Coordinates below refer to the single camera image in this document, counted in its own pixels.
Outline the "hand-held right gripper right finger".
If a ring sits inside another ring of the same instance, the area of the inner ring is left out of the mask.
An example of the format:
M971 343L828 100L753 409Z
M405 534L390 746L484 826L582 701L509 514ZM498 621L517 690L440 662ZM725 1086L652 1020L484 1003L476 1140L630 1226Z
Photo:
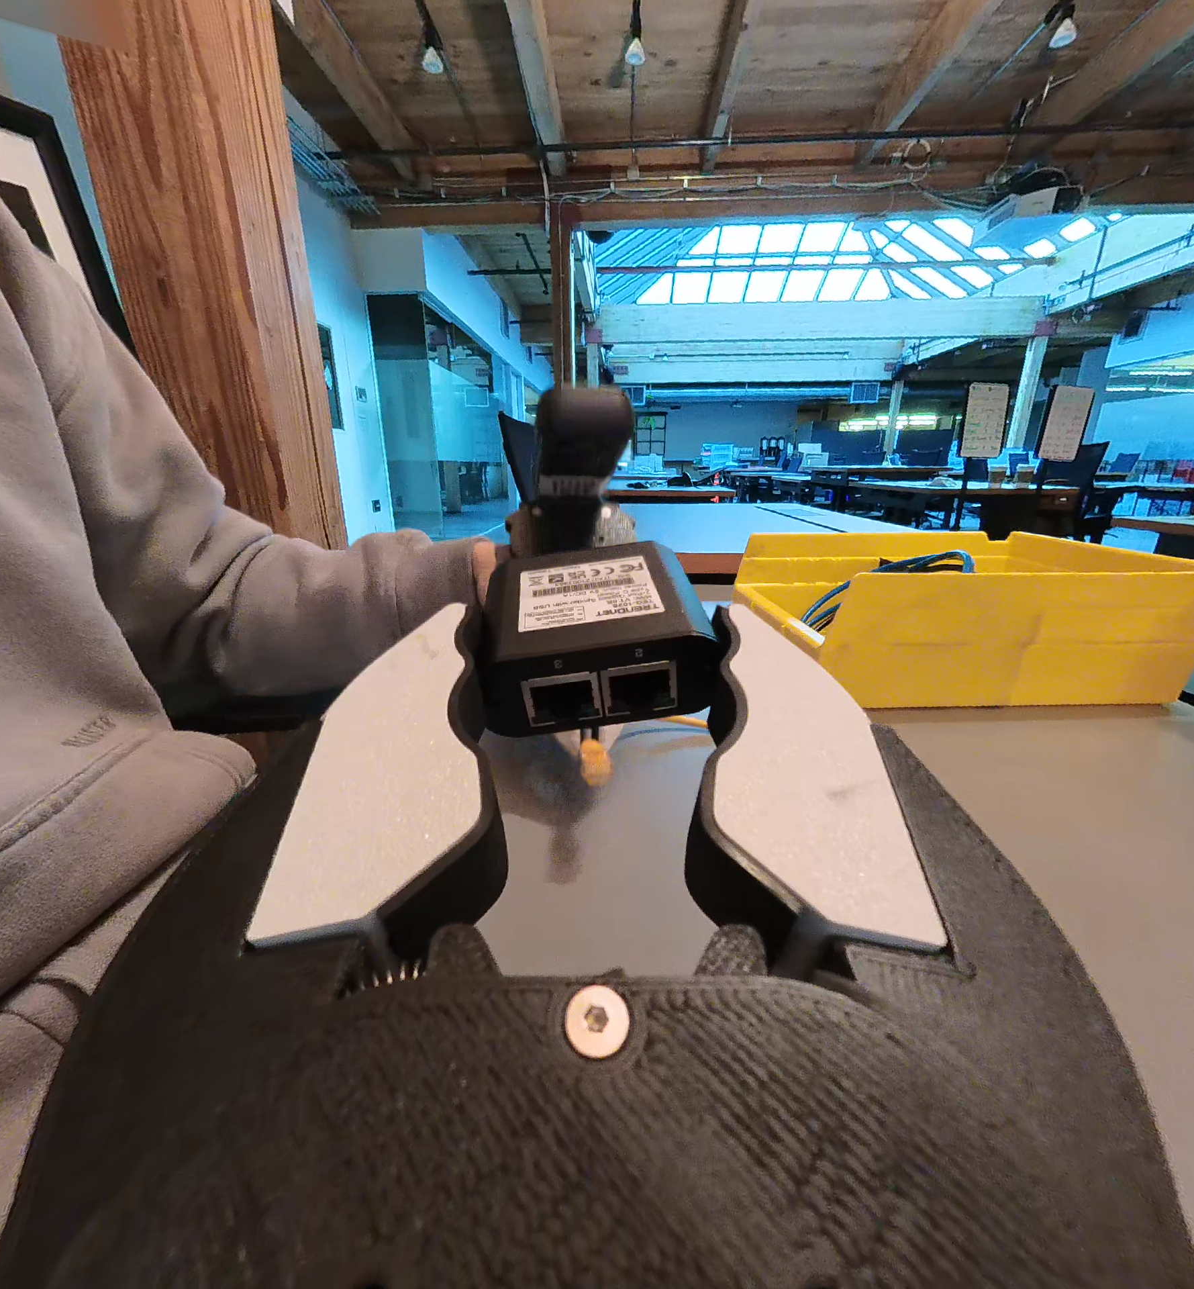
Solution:
M726 639L715 750L697 821L707 845L778 910L848 943L942 954L949 937L870 720L820 662L752 609Z

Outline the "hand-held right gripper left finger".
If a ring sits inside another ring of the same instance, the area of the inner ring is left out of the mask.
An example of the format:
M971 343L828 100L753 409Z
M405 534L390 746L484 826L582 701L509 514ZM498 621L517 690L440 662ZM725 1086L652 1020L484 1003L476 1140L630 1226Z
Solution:
M476 925L507 880L469 638L451 605L363 669L322 717L256 899L254 950L355 936L425 950Z

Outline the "black network splitter box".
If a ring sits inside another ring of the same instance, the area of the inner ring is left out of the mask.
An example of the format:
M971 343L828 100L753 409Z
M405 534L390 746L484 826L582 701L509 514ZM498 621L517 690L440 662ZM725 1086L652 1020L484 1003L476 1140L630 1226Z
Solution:
M676 556L632 543L498 567L476 679L488 731L524 738L693 716L722 655Z

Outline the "person's left forearm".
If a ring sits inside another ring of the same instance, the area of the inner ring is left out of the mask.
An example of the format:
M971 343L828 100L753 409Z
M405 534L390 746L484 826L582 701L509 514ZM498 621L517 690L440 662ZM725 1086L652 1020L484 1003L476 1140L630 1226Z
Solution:
M291 731L448 606L477 606L471 540L401 530L324 552L269 540L181 625L178 672L156 684L199 734Z

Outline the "grey desk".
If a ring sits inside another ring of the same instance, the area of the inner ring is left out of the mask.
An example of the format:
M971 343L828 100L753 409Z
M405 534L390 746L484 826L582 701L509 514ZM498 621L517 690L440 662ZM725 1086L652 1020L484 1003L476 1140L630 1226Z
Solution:
M886 712L1064 932L1136 1063L1194 1235L1194 708ZM586 793L550 739L487 737L509 847L481 922L517 976L683 975L701 730L642 724Z

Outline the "black office chair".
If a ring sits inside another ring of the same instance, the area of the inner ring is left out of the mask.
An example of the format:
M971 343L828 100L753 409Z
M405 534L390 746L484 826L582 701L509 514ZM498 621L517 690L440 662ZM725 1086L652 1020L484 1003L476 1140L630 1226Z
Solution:
M498 423L503 456L510 468L521 505L531 505L539 496L538 461L540 439L538 428L531 422L520 422L505 412L498 413Z

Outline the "yellow plastic bin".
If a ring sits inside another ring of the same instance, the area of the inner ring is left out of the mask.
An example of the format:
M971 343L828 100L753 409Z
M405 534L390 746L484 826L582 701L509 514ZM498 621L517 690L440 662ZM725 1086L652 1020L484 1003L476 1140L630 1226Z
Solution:
M1073 540L760 534L733 603L865 709L1161 705L1194 673L1194 561Z

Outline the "row of dark work tables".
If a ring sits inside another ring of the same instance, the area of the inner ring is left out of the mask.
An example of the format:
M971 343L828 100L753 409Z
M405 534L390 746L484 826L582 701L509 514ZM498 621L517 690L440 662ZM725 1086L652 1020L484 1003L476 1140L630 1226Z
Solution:
M1194 461L1148 472L1136 460L1128 471L1089 446L1071 461L1020 460L1012 470L967 460L957 471L890 466L815 467L803 472L729 468L714 482L617 479L612 494L624 504L815 507L914 529L954 532L975 523L991 539L1033 533L1099 543L1117 525L1168 516L1194 518Z

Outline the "white notice board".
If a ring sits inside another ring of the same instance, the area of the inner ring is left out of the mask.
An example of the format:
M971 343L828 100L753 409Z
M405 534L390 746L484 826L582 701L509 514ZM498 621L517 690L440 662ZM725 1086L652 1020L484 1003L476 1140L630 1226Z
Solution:
M1051 390L1034 456L1040 461L1070 463L1085 439L1095 391L1085 386L1056 386Z
M1000 382L972 382L967 390L958 438L961 460L993 460L1007 444L1011 387Z

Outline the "ceiling projector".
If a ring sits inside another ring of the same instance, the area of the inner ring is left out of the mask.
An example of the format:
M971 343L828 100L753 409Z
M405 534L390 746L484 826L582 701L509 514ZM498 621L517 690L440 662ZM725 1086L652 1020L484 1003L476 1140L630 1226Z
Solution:
M1042 228L1060 218L1071 218L1082 203L1082 190L1071 185L1009 195L987 210L976 226L976 237L990 241L1023 236L1027 225Z

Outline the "black framed picture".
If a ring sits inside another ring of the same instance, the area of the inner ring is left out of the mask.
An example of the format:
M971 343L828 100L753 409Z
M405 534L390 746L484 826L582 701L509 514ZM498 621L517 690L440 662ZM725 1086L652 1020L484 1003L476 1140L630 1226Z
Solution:
M0 199L34 248L63 267L104 323L134 350L55 122L0 94Z

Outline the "brown support post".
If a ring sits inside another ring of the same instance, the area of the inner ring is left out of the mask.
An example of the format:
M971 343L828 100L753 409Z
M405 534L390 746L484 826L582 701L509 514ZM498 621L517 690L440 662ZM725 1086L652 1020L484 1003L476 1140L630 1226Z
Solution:
M547 207L550 258L550 328L553 379L557 389L576 383L575 221L572 210L551 201Z

